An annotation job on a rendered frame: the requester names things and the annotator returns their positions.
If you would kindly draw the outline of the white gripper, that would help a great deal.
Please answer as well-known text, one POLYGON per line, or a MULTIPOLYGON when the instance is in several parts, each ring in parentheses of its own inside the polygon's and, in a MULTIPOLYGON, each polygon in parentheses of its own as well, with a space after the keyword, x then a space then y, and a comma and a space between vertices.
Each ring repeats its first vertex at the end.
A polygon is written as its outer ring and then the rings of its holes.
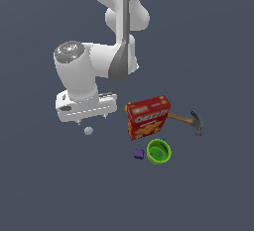
POLYGON ((109 113, 117 110, 117 95, 115 93, 98 94, 95 101, 73 101, 69 99, 67 91, 57 95, 56 110, 62 122, 77 122, 81 124, 82 119, 102 116, 107 119, 109 113))

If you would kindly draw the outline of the red cracker box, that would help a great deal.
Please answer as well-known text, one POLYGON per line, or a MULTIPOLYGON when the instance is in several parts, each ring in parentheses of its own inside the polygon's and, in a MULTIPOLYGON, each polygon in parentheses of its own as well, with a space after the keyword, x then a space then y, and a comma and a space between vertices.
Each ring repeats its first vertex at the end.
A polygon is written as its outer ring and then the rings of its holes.
POLYGON ((128 133, 131 140, 160 132, 170 108, 171 104, 165 95, 129 102, 125 111, 128 114, 128 133))

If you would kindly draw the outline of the small purple cube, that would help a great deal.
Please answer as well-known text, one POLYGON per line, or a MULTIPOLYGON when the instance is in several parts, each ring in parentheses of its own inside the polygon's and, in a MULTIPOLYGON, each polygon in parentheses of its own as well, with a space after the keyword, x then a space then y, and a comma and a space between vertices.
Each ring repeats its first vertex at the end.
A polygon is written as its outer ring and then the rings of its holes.
POLYGON ((144 150, 136 149, 135 152, 134 152, 134 158, 139 159, 139 160, 143 160, 144 159, 144 154, 145 154, 144 150))

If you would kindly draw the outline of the green cup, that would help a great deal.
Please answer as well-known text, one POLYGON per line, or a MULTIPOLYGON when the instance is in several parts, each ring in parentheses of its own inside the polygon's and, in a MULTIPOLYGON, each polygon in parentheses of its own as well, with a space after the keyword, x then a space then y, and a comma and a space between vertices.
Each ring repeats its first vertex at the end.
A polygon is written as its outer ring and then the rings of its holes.
POLYGON ((147 146, 147 158, 153 165, 164 164, 171 156, 172 150, 164 140, 154 139, 147 146))

